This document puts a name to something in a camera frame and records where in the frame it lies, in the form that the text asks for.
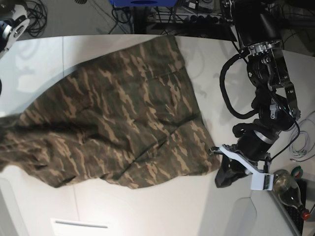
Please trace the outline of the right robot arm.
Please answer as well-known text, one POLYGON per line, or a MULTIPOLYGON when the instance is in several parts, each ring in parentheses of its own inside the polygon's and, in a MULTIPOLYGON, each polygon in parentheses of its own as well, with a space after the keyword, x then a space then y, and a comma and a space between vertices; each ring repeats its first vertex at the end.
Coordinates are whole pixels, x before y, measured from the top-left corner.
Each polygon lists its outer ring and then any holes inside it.
POLYGON ((29 26, 27 11, 25 0, 0 0, 0 58, 29 26))

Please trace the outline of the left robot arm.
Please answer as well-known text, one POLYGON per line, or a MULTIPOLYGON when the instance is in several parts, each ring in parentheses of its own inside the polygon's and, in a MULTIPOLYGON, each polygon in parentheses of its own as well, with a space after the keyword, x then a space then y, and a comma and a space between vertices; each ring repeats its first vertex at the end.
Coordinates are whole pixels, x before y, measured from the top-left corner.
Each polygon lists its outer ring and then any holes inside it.
POLYGON ((283 51, 281 34, 276 21, 267 10, 267 0, 223 0, 220 7, 224 19, 236 29, 239 50, 222 67, 220 90, 230 113, 242 120, 233 127, 238 139, 234 145, 211 148, 222 156, 215 178, 218 188, 252 176, 253 190, 272 190, 273 176, 269 166, 273 157, 270 147, 281 132, 298 126, 300 110, 295 88, 289 78, 283 51), (241 114, 234 110, 225 87, 226 73, 238 60, 247 64, 247 75, 256 88, 252 110, 241 114), (251 123, 244 120, 258 115, 251 123))

